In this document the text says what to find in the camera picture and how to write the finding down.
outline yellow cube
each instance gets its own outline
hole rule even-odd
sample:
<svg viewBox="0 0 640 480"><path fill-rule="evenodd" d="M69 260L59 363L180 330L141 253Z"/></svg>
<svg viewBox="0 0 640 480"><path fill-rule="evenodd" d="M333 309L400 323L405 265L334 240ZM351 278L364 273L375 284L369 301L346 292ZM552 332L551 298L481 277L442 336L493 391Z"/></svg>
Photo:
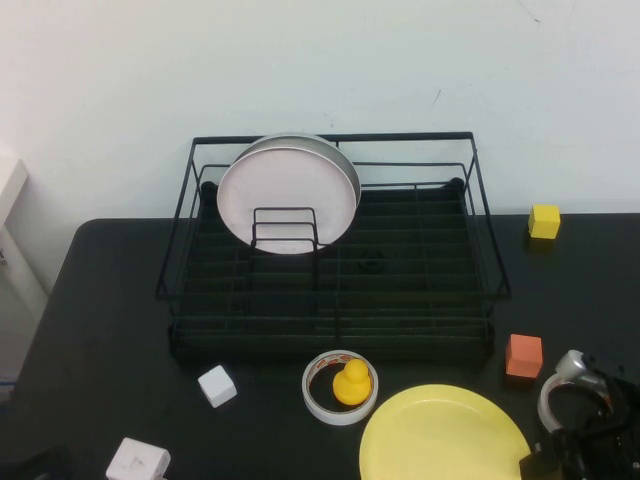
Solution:
<svg viewBox="0 0 640 480"><path fill-rule="evenodd" d="M529 235L554 239L560 228L560 210L555 205L534 205L529 215Z"/></svg>

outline black table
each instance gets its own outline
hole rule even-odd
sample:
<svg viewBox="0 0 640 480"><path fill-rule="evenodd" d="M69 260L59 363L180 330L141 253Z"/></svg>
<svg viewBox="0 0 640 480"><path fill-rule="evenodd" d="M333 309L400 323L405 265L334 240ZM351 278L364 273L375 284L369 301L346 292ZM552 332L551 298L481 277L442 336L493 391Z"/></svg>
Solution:
<svg viewBox="0 0 640 480"><path fill-rule="evenodd" d="M495 218L513 298L496 309L493 358L475 370L377 362L379 403L415 385L458 385L502 407L532 441L537 391L502 383L509 333L543 338L541 379L570 348L638 366L640 215L565 215L546 254L523 247L526 221ZM170 451L170 479L359 478L366 422L338 428L313 418L300 392L306 362L225 364L238 396L214 410L196 381L213 365L169 356L167 307L154 298L169 227L97 220L78 230L0 415L0 456L66 444L77 478L104 478L129 436Z"/></svg>

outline yellow plate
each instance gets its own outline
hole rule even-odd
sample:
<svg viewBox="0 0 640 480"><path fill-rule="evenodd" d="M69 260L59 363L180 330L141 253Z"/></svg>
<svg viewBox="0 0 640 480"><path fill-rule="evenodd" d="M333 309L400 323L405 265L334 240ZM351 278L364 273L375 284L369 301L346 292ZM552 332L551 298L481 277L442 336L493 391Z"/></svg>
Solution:
<svg viewBox="0 0 640 480"><path fill-rule="evenodd" d="M530 453L500 408L469 390L424 385L373 414L360 443L363 480L519 480Z"/></svg>

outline masking tape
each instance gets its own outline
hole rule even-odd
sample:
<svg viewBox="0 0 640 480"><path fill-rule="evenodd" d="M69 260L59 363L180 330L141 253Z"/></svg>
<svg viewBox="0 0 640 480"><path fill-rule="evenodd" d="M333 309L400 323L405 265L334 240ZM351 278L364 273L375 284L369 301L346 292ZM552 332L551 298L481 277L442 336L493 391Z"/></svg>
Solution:
<svg viewBox="0 0 640 480"><path fill-rule="evenodd" d="M310 386L313 377L315 377L320 370L328 367L329 365L347 363L352 358L359 358L367 364L369 377L371 378L371 393L369 394L369 397L360 406L354 410L349 410L348 412L332 412L331 410L322 408L311 397ZM321 422L336 426L352 425L365 418L373 410L373 407L376 404L376 399L378 398L378 374L366 358L355 352L350 352L348 350L332 350L330 352L322 353L314 358L304 370L304 374L302 375L302 397L304 398L304 403L311 414Z"/></svg>

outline orange cube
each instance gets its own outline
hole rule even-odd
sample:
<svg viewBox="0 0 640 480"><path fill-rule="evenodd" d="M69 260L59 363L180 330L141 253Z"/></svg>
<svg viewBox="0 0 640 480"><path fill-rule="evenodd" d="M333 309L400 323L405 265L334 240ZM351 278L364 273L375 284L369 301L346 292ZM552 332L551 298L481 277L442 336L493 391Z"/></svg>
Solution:
<svg viewBox="0 0 640 480"><path fill-rule="evenodd" d="M507 345L507 375L536 378L542 368L542 339L511 335Z"/></svg>

